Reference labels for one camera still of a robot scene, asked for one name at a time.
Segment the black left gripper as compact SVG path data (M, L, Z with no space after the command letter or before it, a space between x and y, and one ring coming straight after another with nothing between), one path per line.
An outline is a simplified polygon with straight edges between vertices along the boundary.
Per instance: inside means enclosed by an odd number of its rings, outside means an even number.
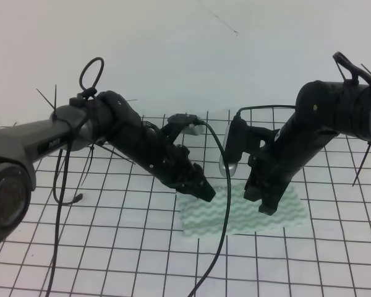
M143 123L132 159L165 186L211 202L216 192L202 168L189 160L189 149L174 144L179 134L180 129L172 124L159 129L152 123Z

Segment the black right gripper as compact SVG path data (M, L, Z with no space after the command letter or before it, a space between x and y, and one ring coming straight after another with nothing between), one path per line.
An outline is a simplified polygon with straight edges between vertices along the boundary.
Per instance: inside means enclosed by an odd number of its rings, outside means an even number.
M244 198L260 200L260 213L273 215L292 178L325 146L325 131L278 131L268 156L253 162Z

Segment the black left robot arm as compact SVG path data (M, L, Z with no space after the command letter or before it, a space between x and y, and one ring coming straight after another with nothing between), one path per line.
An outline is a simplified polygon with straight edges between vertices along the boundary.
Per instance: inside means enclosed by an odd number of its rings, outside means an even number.
M113 91L83 88L49 119L0 129L0 242L23 220L36 188L33 164L57 150L78 151L107 142L182 194L211 201L215 190L189 150L175 144L179 134L194 134L198 116L175 114L164 127L142 119Z

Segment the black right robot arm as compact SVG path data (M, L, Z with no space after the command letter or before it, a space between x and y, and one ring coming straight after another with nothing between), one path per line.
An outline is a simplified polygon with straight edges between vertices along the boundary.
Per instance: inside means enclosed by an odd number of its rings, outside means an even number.
M259 200L261 213L276 212L294 175L339 134L371 143L371 74L340 52L333 59L351 78L305 84L292 116L282 128L263 132L264 146L251 153L244 198Z

